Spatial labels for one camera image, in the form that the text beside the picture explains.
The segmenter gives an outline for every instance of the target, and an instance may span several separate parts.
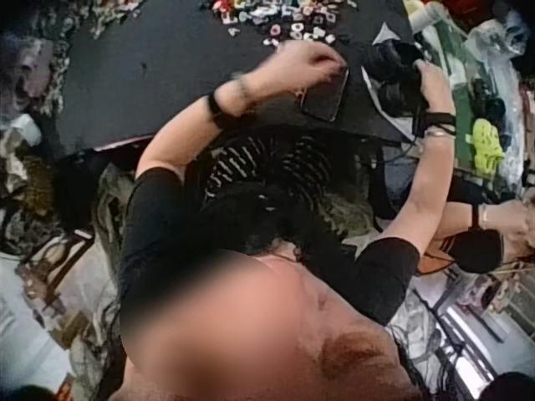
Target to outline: patterned cloth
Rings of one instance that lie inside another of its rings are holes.
[[[205,201],[235,182],[276,184],[317,211],[331,181],[326,146],[312,135],[281,140],[276,135],[249,136],[222,147],[208,177]]]

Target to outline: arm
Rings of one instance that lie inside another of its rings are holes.
[[[500,205],[479,206],[479,227],[483,230],[500,231],[503,235],[527,232],[527,207],[519,200],[510,200]],[[471,228],[472,207],[466,203],[448,202],[442,214],[441,223],[435,233],[435,240],[454,236]]]
[[[260,103],[283,92],[307,88],[328,80],[345,61],[322,43],[290,41],[264,64],[242,77],[248,96],[236,81],[223,84],[215,92],[219,106],[239,117],[251,104]],[[153,167],[174,171],[182,180],[186,166],[219,134],[206,98],[198,99],[169,121],[143,153],[136,175]]]
[[[430,112],[455,114],[451,90],[443,72],[417,62],[422,73],[422,93]],[[423,255],[435,235],[451,183],[455,141],[447,136],[428,136],[424,154],[416,169],[407,202],[380,238],[397,237],[408,241]]]

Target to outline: white container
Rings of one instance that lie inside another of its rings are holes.
[[[427,3],[423,8],[414,11],[409,16],[412,33],[418,33],[424,30],[425,27],[438,23],[442,19],[449,18],[449,13],[446,7],[437,2]]]

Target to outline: lime green item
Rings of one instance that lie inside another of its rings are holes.
[[[477,119],[472,130],[472,142],[476,147],[474,163],[477,174],[494,176],[504,156],[497,128],[486,119]]]

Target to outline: black watch strap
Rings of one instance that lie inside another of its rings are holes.
[[[479,225],[479,205],[471,206],[471,227],[472,231],[479,231],[481,226]]]
[[[208,94],[208,108],[211,112],[211,118],[217,128],[227,129],[232,127],[238,120],[233,115],[225,113],[216,101],[215,92]]]
[[[425,132],[429,127],[436,127],[442,129],[447,134],[456,136],[455,127],[457,124],[457,118],[453,114],[449,113],[430,113],[423,112],[417,116],[418,121],[416,122],[417,126],[415,127],[416,136],[423,138]]]

